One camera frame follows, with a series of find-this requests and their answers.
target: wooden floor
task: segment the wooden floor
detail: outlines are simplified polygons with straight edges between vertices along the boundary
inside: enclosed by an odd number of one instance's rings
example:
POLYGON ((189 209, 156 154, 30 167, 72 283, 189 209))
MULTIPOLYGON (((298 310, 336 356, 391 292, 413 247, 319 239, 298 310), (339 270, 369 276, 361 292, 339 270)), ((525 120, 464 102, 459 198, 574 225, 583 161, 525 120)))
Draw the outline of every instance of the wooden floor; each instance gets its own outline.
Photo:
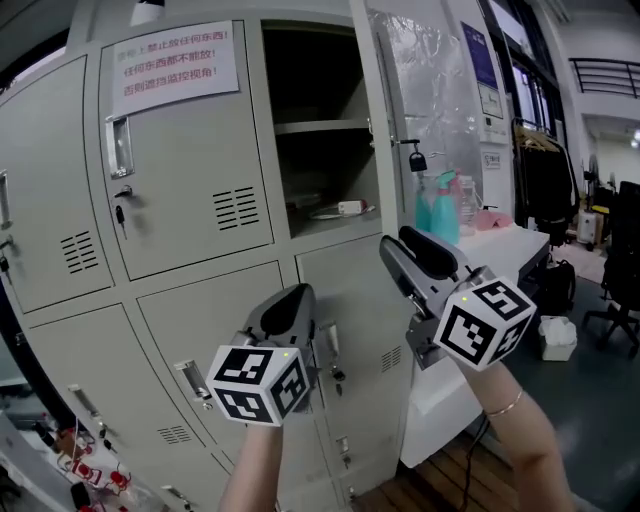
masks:
MULTIPOLYGON (((413 469, 358 497, 355 512, 454 512, 462 505, 471 438, 462 434, 413 469)), ((467 512, 518 510, 511 468, 478 444, 473 452, 467 512)))

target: cable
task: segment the cable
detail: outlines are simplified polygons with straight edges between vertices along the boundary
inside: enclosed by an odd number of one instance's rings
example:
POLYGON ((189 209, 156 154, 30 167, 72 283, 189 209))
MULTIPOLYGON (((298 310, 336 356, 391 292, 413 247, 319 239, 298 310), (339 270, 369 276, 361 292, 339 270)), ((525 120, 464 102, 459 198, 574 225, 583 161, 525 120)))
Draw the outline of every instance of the cable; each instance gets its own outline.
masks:
POLYGON ((489 430, 489 418, 487 415, 482 413, 482 423, 480 423, 480 427, 476 432, 476 436, 469 447, 469 451, 467 452, 467 471, 465 474, 465 482, 464 482, 464 494, 462 495, 462 505, 458 509, 458 512, 465 512, 467 510, 467 504, 469 502, 469 487, 471 487, 471 456, 473 455, 473 450, 476 445, 480 442, 480 439, 487 433, 489 430))

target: bracelet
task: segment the bracelet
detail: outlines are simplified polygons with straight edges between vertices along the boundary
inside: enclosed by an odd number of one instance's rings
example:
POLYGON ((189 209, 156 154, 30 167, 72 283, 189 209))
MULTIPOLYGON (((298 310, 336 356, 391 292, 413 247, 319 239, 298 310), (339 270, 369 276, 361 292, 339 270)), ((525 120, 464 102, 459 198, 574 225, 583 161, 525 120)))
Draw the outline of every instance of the bracelet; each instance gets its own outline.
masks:
POLYGON ((522 393, 524 393, 524 390, 520 390, 520 393, 518 393, 518 396, 516 397, 516 399, 511 402, 509 405, 507 405, 504 409, 500 409, 499 411, 496 412, 488 412, 487 413, 487 417, 489 418, 495 418, 496 416, 502 416, 503 414, 508 413, 511 409, 513 409, 516 405, 518 405, 518 402, 520 401, 520 398, 522 397, 522 393))

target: ventilation slots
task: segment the ventilation slots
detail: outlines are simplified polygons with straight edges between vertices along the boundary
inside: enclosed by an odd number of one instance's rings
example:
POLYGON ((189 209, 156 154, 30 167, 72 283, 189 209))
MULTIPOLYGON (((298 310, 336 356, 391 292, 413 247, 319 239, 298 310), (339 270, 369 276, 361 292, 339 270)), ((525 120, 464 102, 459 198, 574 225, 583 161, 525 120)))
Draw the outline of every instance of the ventilation slots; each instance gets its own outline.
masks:
POLYGON ((396 347, 382 356, 382 373, 400 364, 402 347, 396 347))
POLYGON ((253 187, 214 194, 213 204, 220 231, 260 222, 253 187))
POLYGON ((60 240, 60 245, 70 274, 98 266, 98 257, 88 231, 60 240))
POLYGON ((183 427, 159 428, 158 432, 167 444, 186 443, 191 441, 191 436, 183 427))

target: plastic bag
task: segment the plastic bag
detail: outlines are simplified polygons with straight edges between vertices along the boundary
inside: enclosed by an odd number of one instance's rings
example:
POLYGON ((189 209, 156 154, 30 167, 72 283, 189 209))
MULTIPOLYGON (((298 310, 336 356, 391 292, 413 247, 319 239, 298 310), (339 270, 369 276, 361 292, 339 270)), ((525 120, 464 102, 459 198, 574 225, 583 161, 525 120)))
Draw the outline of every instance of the plastic bag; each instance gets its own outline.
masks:
POLYGON ((566 316, 543 316, 538 332, 547 345, 573 345, 578 341, 576 326, 566 316))

